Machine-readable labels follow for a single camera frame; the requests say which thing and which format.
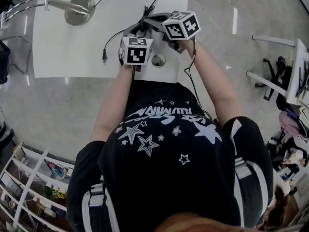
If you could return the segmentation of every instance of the person's left arm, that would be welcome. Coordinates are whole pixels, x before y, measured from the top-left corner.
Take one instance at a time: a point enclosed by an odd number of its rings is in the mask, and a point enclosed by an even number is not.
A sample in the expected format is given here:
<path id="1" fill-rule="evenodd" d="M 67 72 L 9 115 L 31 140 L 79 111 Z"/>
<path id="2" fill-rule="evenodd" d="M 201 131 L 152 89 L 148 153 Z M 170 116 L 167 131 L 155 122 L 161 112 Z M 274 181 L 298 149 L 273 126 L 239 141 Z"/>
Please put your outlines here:
<path id="1" fill-rule="evenodd" d="M 104 99 L 90 141 L 106 142 L 111 132 L 122 121 L 126 111 L 126 103 L 132 83 L 132 71 L 128 65 L 123 65 L 119 74 Z"/>

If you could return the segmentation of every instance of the forearm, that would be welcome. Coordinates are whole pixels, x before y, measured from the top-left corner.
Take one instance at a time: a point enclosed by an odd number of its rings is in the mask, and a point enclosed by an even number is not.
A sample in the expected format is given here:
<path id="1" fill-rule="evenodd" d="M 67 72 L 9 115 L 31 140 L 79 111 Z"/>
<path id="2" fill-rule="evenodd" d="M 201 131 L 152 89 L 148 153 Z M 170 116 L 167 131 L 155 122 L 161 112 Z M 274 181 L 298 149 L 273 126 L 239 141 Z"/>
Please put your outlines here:
<path id="1" fill-rule="evenodd" d="M 124 65 L 99 109 L 91 141 L 106 141 L 110 133 L 123 120 L 131 83 L 131 67 Z"/>
<path id="2" fill-rule="evenodd" d="M 183 45 L 192 57 L 194 52 L 193 41 L 185 41 Z M 244 116 L 245 113 L 240 105 L 237 93 L 225 72 L 199 43 L 197 43 L 194 64 L 214 104 L 220 124 L 224 125 L 233 117 Z"/>

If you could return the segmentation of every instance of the lamp base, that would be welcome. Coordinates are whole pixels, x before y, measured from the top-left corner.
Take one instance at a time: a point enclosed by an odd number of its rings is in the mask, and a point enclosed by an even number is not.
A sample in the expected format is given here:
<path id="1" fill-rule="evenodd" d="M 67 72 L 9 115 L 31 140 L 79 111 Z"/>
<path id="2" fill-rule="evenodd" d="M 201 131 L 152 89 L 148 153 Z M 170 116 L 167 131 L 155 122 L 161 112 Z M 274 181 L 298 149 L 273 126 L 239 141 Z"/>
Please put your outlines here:
<path id="1" fill-rule="evenodd" d="M 78 14 L 75 12 L 65 12 L 64 18 L 66 22 L 72 26 L 79 26 L 88 22 L 95 12 L 95 4 L 93 0 L 71 0 L 72 3 L 81 5 L 89 10 L 90 14 Z"/>

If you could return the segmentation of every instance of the black and white marker cube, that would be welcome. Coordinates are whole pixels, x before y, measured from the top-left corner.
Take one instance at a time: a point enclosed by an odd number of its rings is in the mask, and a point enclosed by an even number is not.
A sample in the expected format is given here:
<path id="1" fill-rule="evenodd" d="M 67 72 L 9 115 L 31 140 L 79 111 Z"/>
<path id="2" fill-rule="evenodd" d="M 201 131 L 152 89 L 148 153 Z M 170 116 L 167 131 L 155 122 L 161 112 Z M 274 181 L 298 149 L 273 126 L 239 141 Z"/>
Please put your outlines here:
<path id="1" fill-rule="evenodd" d="M 151 53 L 153 39 L 123 37 L 122 42 L 122 56 L 124 58 L 124 64 L 147 64 Z"/>
<path id="2" fill-rule="evenodd" d="M 201 31 L 195 12 L 179 12 L 162 23 L 169 39 L 189 40 Z"/>

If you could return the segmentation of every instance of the concrete floor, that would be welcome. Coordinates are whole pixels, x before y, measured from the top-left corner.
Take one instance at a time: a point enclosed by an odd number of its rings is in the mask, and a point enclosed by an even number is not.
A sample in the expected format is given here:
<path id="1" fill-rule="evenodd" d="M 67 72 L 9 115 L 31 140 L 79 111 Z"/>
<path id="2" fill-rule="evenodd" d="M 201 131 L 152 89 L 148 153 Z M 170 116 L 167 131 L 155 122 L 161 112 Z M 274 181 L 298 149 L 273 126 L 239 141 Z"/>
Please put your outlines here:
<path id="1" fill-rule="evenodd" d="M 268 77 L 270 73 L 262 59 L 268 58 L 275 64 L 280 55 L 290 57 L 291 49 L 255 42 L 252 35 L 300 38 L 309 46 L 309 14 L 299 0 L 189 0 L 188 9 L 197 13 L 202 26 L 198 40 L 225 69 L 248 117 L 259 125 L 264 140 L 269 140 L 280 127 L 277 94 L 271 101 L 265 101 L 264 89 L 255 89 L 255 81 L 246 76 L 246 71 Z M 34 10 L 17 16 L 1 37 L 24 35 L 32 41 L 33 17 Z M 25 66 L 27 46 L 14 40 L 9 46 L 20 67 Z M 186 54 L 181 58 L 184 68 L 189 58 Z M 204 109 L 215 117 L 195 68 L 192 72 Z M 178 81 L 192 90 L 182 71 Z M 18 141 L 75 160 L 88 143 L 100 103 L 112 82 L 102 78 L 35 79 L 31 60 L 28 76 L 11 68 L 8 83 L 0 86 L 0 106 Z"/>

